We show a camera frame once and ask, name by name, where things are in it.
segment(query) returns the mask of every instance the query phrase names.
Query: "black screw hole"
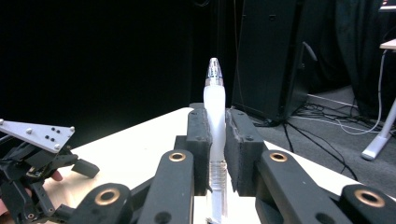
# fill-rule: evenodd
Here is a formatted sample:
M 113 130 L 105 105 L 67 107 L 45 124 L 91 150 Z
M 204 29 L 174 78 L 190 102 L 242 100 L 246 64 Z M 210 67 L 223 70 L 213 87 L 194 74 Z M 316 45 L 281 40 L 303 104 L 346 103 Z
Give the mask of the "black screw hole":
M 374 197 L 373 195 L 367 194 L 367 193 L 363 193 L 361 195 L 361 197 L 363 197 L 364 199 L 373 202 L 373 203 L 377 203 L 378 199 L 376 197 Z
M 172 219 L 172 216 L 169 213 L 161 212 L 155 216 L 154 221 L 155 221 L 155 223 L 158 223 L 158 224 L 166 224 L 166 223 L 169 223 L 171 219 Z
M 106 192 L 106 193 L 102 194 L 102 196 L 100 198 L 102 200 L 104 200 L 104 201 L 107 201 L 107 200 L 110 200 L 113 197 L 114 197 L 114 193 L 113 192 Z
M 335 223 L 334 219 L 332 219 L 331 217 L 329 217 L 328 215 L 326 215 L 324 213 L 317 213 L 315 218 L 317 219 L 317 221 L 319 221 L 320 223 L 323 223 L 323 224 Z

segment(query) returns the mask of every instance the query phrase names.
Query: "black equipment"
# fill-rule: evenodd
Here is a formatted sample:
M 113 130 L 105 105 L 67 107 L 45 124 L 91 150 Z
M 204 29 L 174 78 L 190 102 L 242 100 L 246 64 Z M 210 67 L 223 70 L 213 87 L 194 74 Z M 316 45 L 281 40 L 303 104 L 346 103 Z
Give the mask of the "black equipment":
M 193 196 L 205 195 L 211 143 L 204 109 L 189 114 L 187 135 L 163 154 L 157 173 L 140 186 L 93 189 L 67 223 L 192 223 Z M 391 223 L 396 202 L 363 185 L 341 196 L 320 188 L 287 152 L 268 150 L 246 113 L 227 110 L 225 157 L 233 189 L 256 197 L 261 223 Z
M 246 0 L 232 105 L 261 119 L 287 119 L 307 98 L 318 66 L 328 1 Z
M 0 131 L 8 133 L 1 138 L 0 145 L 8 146 L 9 142 L 13 145 L 15 140 L 19 144 L 0 150 L 0 198 L 17 224 L 66 223 L 74 209 L 64 204 L 55 209 L 43 188 L 45 180 L 58 168 L 71 165 L 72 171 L 89 178 L 99 172 L 97 166 L 79 159 L 64 144 L 72 132 L 55 127 L 0 119 Z

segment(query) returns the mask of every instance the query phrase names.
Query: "dark background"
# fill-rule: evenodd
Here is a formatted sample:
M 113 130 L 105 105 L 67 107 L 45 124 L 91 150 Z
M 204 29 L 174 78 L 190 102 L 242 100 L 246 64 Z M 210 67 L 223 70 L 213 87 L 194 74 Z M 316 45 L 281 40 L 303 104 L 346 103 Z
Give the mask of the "dark background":
M 385 32 L 387 38 L 394 37 L 389 27 L 395 20 L 378 26 L 389 20 L 388 14 L 386 18 L 376 14 L 381 0 L 357 5 L 330 2 L 317 36 L 318 55 L 326 57 L 318 62 L 311 91 L 328 91 L 356 79 L 358 84 L 352 86 L 358 105 L 370 109 L 363 114 L 375 117 L 373 80 L 381 54 L 377 44 Z M 1 1 L 0 117 L 75 126 L 69 144 L 77 147 L 202 102 L 211 57 L 219 58 L 226 106 L 231 106 L 243 4 L 243 0 Z M 351 46 L 357 47 L 353 53 Z M 395 83 L 391 71 L 385 77 L 387 84 Z M 394 99 L 393 84 L 384 90 L 390 92 L 385 106 Z
M 75 126 L 76 147 L 202 102 L 210 15 L 179 0 L 2 1 L 0 115 Z

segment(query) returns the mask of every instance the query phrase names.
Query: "white desk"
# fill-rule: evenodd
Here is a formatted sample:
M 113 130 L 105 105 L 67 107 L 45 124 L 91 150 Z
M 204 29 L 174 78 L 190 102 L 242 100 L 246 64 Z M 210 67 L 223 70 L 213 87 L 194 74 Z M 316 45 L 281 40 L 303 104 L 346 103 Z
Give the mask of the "white desk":
M 381 49 L 396 49 L 396 39 L 381 44 Z
M 72 172 L 71 167 L 60 169 L 64 180 L 55 182 L 48 179 L 44 186 L 54 206 L 63 203 L 75 208 L 97 186 L 112 182 L 132 189 L 153 177 L 162 154 L 173 149 L 176 135 L 186 135 L 190 111 L 191 108 L 181 108 L 74 149 L 73 152 L 81 159 L 94 163 L 101 171 L 94 179 L 89 179 Z M 283 150 L 271 143 L 265 144 L 270 149 Z M 300 156 L 294 155 L 294 158 L 318 185 L 335 194 L 341 194 L 344 185 L 358 183 Z M 231 193 L 231 185 L 228 191 L 230 223 L 260 223 L 254 206 L 255 199 Z M 0 223 L 12 221 L 5 221 L 2 217 Z M 194 223 L 205 223 L 205 197 L 194 199 Z

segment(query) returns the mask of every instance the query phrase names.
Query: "black curtain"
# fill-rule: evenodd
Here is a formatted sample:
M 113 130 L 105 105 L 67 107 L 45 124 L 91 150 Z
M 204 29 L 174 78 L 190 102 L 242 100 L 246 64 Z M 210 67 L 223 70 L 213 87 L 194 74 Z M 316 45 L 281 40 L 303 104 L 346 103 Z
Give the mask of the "black curtain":
M 311 92 L 351 85 L 361 115 L 376 118 L 378 114 L 378 78 L 381 56 L 379 46 L 396 38 L 391 12 L 378 12 L 382 0 L 337 0 L 329 5 L 318 53 L 318 71 Z M 395 56 L 386 56 L 382 81 L 383 116 L 396 95 Z
M 182 0 L 1 1 L 1 119 L 73 125 L 77 147 L 188 106 L 192 11 Z

